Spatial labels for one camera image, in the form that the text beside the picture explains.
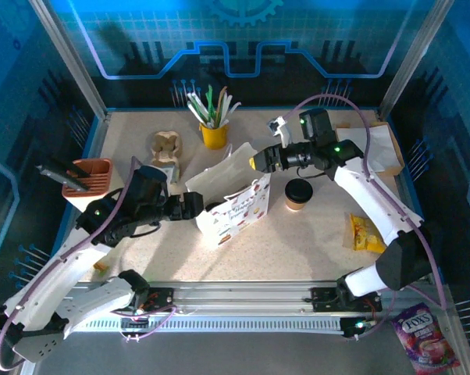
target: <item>yellow pen holder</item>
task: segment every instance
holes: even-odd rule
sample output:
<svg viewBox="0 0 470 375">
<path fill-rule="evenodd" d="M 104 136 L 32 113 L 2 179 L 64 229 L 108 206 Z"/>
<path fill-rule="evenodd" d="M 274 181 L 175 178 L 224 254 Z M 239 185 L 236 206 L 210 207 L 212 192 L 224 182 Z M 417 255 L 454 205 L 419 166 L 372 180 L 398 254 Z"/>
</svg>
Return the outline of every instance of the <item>yellow pen holder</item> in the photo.
<svg viewBox="0 0 470 375">
<path fill-rule="evenodd" d="M 204 124 L 200 124 L 202 137 L 204 138 L 205 147 L 210 150 L 219 150 L 226 146 L 228 140 L 228 124 L 218 129 L 209 129 Z"/>
</svg>

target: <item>black cup lid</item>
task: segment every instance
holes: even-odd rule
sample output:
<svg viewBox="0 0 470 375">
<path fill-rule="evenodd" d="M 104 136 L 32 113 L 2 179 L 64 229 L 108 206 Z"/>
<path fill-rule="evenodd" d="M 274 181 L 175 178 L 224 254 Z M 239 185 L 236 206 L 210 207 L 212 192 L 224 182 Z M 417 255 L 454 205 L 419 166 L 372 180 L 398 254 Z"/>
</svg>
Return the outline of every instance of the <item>black cup lid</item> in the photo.
<svg viewBox="0 0 470 375">
<path fill-rule="evenodd" d="M 313 187 L 306 180 L 294 178 L 285 186 L 285 195 L 294 203 L 306 203 L 313 196 Z"/>
</svg>

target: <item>white label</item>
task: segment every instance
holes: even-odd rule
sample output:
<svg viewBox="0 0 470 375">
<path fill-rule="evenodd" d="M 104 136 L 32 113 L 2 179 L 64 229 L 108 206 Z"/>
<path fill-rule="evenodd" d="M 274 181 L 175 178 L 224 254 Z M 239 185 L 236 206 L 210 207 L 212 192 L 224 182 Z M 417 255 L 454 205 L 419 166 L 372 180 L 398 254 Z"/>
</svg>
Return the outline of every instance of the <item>white label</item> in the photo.
<svg viewBox="0 0 470 375">
<path fill-rule="evenodd" d="M 416 315 L 413 318 L 404 320 L 401 324 L 404 332 L 411 334 L 417 330 L 421 330 L 427 327 L 433 322 L 433 316 L 429 312 L 423 312 L 422 314 Z"/>
</svg>

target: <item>snack bag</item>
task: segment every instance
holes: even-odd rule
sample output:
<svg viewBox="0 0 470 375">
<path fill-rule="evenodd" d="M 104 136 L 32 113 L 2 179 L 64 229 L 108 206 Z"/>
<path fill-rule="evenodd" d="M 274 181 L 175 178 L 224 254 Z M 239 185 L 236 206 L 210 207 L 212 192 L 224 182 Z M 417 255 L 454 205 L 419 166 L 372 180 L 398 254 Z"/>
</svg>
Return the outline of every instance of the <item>snack bag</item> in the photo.
<svg viewBox="0 0 470 375">
<path fill-rule="evenodd" d="M 351 230 L 353 232 L 353 250 L 368 250 L 379 254 L 386 250 L 374 223 L 366 218 L 350 214 Z"/>
<path fill-rule="evenodd" d="M 391 324 L 417 375 L 431 375 L 461 365 L 425 303 L 404 310 Z"/>
</svg>

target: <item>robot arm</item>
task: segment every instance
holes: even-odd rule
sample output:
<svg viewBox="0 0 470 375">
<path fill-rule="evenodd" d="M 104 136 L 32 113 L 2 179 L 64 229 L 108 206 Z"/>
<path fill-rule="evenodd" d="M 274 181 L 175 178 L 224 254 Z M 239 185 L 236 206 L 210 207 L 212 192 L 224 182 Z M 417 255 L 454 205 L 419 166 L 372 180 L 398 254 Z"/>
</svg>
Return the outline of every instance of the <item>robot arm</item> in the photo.
<svg viewBox="0 0 470 375">
<path fill-rule="evenodd" d="M 379 229 L 387 249 L 375 264 L 344 275 L 337 281 L 336 293 L 342 303 L 352 303 L 384 288 L 400 290 L 430 273 L 425 250 L 407 218 L 415 223 L 430 244 L 433 243 L 433 248 L 436 228 L 426 225 L 375 173 L 364 174 L 363 152 L 351 141 L 337 141 L 325 110 L 303 112 L 300 119 L 304 138 L 308 141 L 289 144 L 285 141 L 268 147 L 255 155 L 251 165 L 265 173 L 313 165 L 351 195 Z M 270 130 L 275 134 L 274 129 L 281 129 L 281 123 L 282 120 L 271 122 Z M 372 180 L 403 209 L 403 213 L 388 202 Z"/>
<path fill-rule="evenodd" d="M 41 271 L 0 307 L 0 330 L 9 316 L 14 319 L 5 340 L 14 352 L 37 362 L 58 348 L 76 326 L 88 318 L 123 309 L 137 308 L 148 296 L 148 283 L 136 272 L 122 272 L 92 291 L 64 299 L 72 287 L 99 259 L 123 238 L 132 237 L 141 225 L 159 226 L 161 220 L 189 220 L 204 209 L 195 192 L 169 196 L 166 175 L 151 166 L 135 170 L 129 189 L 110 224 L 88 245 L 69 252 L 94 233 L 116 206 L 117 191 L 90 203 L 63 246 Z M 22 305 L 23 297 L 29 298 Z"/>
</svg>

